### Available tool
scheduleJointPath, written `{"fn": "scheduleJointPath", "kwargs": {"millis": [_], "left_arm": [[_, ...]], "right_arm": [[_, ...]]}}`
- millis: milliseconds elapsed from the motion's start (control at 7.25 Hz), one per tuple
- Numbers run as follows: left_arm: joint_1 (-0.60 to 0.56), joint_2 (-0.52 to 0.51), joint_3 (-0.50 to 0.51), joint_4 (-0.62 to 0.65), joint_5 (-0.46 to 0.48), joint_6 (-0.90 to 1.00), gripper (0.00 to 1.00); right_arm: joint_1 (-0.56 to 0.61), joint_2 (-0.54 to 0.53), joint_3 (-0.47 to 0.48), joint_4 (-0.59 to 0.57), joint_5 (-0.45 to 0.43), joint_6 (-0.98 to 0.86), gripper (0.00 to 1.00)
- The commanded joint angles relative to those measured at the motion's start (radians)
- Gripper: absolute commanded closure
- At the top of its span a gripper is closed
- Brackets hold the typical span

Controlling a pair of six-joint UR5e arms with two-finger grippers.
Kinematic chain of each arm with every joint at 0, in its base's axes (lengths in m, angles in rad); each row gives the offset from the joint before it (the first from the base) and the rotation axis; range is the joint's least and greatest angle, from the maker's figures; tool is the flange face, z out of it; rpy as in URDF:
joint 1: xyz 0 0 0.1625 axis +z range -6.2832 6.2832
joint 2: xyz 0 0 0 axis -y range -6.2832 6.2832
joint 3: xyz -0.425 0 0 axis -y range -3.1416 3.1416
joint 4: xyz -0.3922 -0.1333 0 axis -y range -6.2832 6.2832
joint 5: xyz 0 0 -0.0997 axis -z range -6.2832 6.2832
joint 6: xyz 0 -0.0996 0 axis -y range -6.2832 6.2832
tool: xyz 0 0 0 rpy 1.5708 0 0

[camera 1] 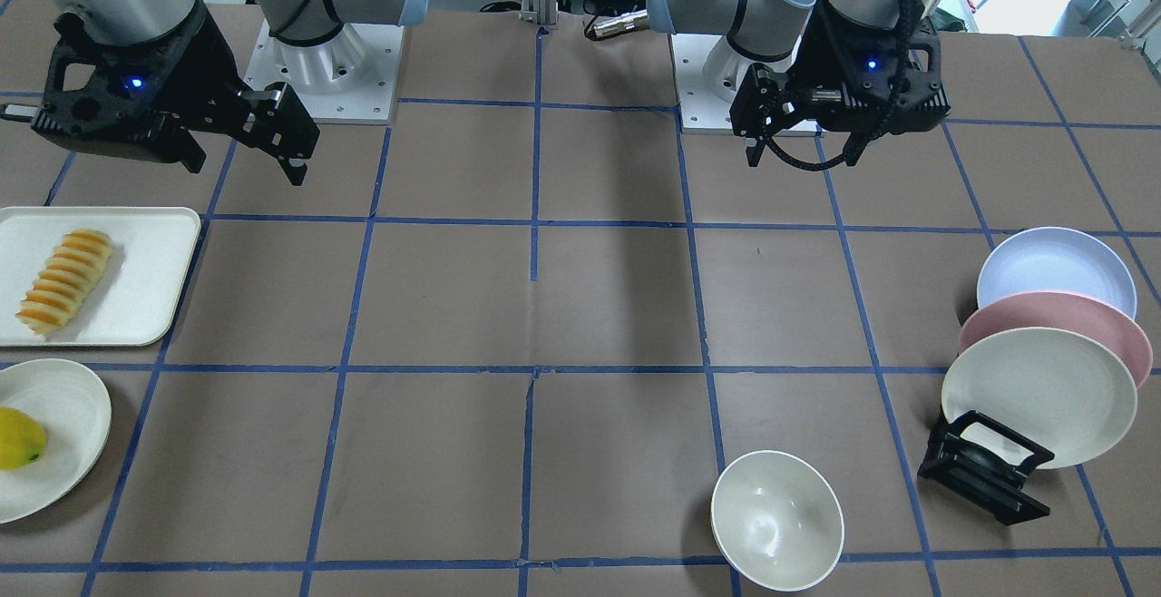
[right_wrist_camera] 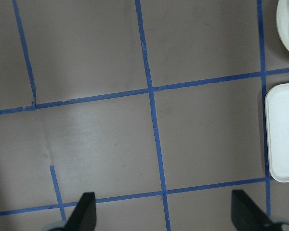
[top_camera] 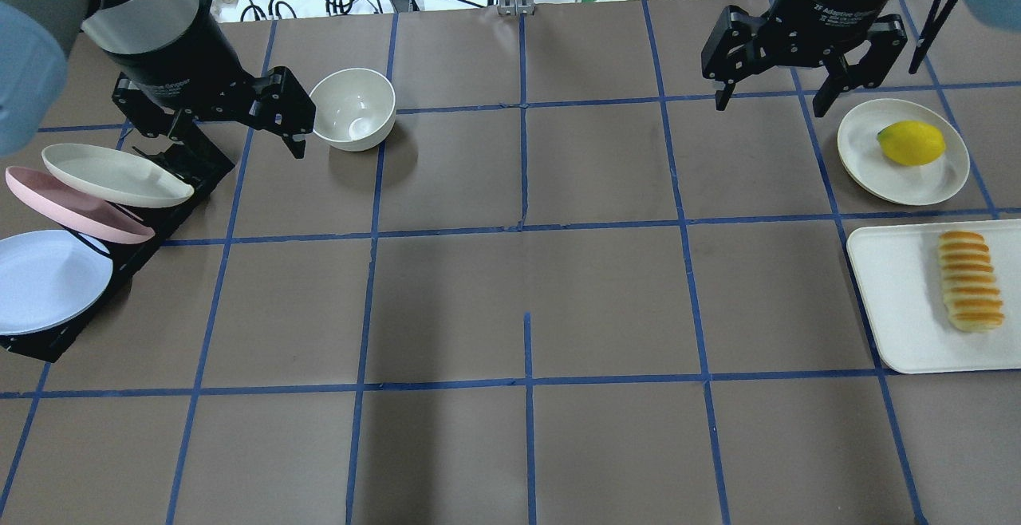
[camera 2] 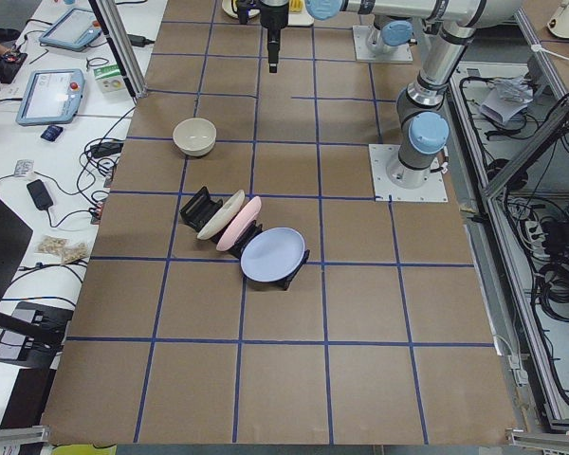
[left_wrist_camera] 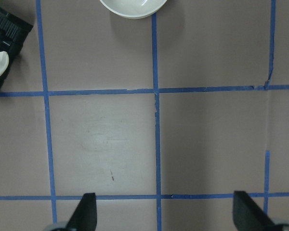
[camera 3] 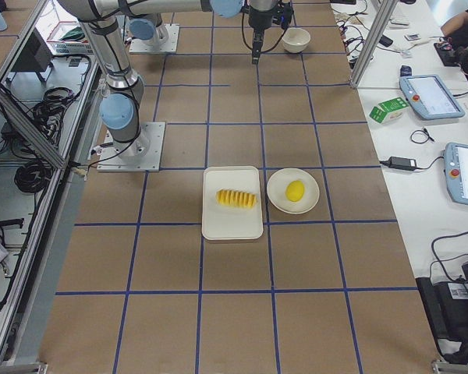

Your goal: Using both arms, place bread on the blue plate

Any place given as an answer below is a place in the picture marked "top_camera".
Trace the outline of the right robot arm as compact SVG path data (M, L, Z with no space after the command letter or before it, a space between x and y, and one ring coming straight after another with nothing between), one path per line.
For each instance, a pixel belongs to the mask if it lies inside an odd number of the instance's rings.
M737 84L775 67L823 68L814 115L827 114L843 93L883 84L907 45L907 28L887 14L890 0L773 0L762 15L726 6L701 50L701 74L718 86L715 106L728 106ZM919 35L911 66L919 66L962 2L974 19L1019 30L1019 0L935 0Z

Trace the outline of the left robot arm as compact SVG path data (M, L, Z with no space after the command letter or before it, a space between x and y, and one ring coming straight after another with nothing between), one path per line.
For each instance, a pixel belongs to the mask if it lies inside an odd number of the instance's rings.
M2 154L21 151L61 96L80 34L120 68L113 102L140 135L186 142L195 121L266 130L303 158L317 105L286 67L246 71L209 0L2 0Z

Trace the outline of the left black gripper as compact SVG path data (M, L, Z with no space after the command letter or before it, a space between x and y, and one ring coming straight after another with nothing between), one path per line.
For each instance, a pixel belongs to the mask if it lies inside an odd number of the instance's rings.
M288 67L273 67L258 78L246 71L208 12L199 13L171 44L146 53L110 53L109 58L121 69L113 104L141 136L165 136L172 142L160 153L136 153L196 189L215 187L234 162L195 118L265 130L294 159L306 156L306 137L317 118L309 93Z

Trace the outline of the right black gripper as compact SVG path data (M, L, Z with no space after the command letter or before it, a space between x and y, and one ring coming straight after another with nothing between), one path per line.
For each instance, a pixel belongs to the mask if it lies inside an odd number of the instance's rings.
M725 6L701 50L701 74L717 84L715 110L726 109L745 78L776 65L826 69L813 97L816 117L843 93L882 85L907 45L901 16L882 16L888 1L774 0L763 16ZM864 55L847 62L846 53L864 42Z

